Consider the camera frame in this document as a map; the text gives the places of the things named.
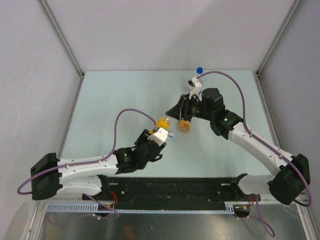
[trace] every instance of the wall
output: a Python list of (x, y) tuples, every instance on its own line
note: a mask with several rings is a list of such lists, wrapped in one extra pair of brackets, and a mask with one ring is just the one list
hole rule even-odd
[(256, 70), (294, 0), (48, 0), (93, 70)]
[(35, 0), (2, 0), (0, 22), (0, 239), (17, 240), (33, 208), (17, 188), (58, 150), (79, 78)]
[(309, 159), (320, 224), (320, 1), (307, 0), (262, 73), (283, 146)]

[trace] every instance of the blue bottle cap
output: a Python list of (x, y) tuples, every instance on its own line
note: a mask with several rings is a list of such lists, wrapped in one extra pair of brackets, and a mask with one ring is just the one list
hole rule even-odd
[(202, 74), (204, 72), (204, 69), (202, 68), (202, 67), (198, 67), (197, 69), (196, 69), (196, 73), (197, 74)]

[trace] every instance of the gray floor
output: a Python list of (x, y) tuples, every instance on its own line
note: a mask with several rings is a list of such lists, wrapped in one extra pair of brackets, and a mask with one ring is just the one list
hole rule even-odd
[[(275, 239), (305, 240), (295, 205), (262, 205), (264, 220)], [(64, 223), (79, 213), (47, 213), (52, 222)], [(256, 208), (251, 210), (257, 216)], [(64, 226), (45, 221), (40, 240), (248, 240), (271, 239), (254, 219), (237, 220), (223, 214), (121, 214), (117, 220), (85, 217)]]

